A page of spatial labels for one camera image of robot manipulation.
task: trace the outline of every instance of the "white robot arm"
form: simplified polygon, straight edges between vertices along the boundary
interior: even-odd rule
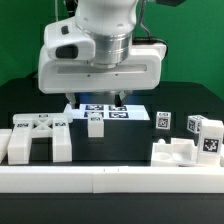
[[[167,46],[132,44],[137,3],[79,0],[74,17],[48,25],[39,61],[40,90],[65,93],[74,104],[79,92],[123,91],[124,98],[132,90],[155,88]]]

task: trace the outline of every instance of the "cube with marker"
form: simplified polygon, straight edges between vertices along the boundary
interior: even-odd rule
[[[170,112],[157,112],[156,129],[170,130],[170,124],[171,124]]]
[[[207,120],[207,118],[201,115],[188,116],[187,130],[195,134],[200,133],[202,120]]]
[[[88,137],[89,138],[104,137],[104,121],[102,114],[92,113],[88,115]]]
[[[222,121],[201,121],[197,163],[217,165],[220,162],[224,126]]]

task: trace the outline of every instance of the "black table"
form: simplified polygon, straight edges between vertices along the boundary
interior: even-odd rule
[[[81,103],[113,104],[114,96],[81,94]],[[15,79],[0,87],[0,128],[13,128],[18,113],[61,113],[62,94],[44,95],[36,79]],[[87,121],[70,126],[73,162],[60,166],[150,165],[152,143],[171,137],[193,138],[187,116],[224,120],[224,102],[194,83],[161,82],[135,91],[126,104],[145,105],[151,121],[105,121],[105,138],[89,140]],[[156,130],[157,111],[172,112],[170,131]],[[29,166],[52,163],[49,139],[34,140]],[[223,194],[1,194],[2,223],[223,223]]]

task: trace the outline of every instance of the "green wall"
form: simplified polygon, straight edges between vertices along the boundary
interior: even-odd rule
[[[37,69],[44,27],[53,21],[54,0],[1,1],[0,85]],[[201,83],[224,99],[223,0],[187,0],[177,8],[149,3],[146,23],[169,44],[162,80]],[[135,34],[144,35],[139,28]]]

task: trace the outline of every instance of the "white bracket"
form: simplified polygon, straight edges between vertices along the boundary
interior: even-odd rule
[[[70,114],[15,115],[15,126],[8,145],[9,164],[29,163],[32,138],[53,138],[53,162],[72,161],[68,126],[72,121]]]

